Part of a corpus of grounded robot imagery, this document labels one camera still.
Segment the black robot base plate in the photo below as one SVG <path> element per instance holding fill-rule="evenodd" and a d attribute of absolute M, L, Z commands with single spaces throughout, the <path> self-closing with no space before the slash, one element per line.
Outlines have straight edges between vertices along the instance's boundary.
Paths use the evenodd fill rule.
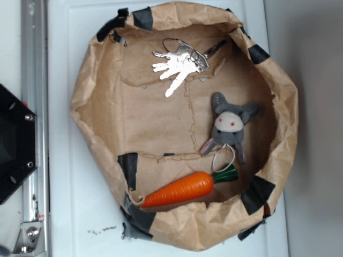
<path fill-rule="evenodd" d="M 1 204 L 37 168 L 36 115 L 1 85 Z"/>

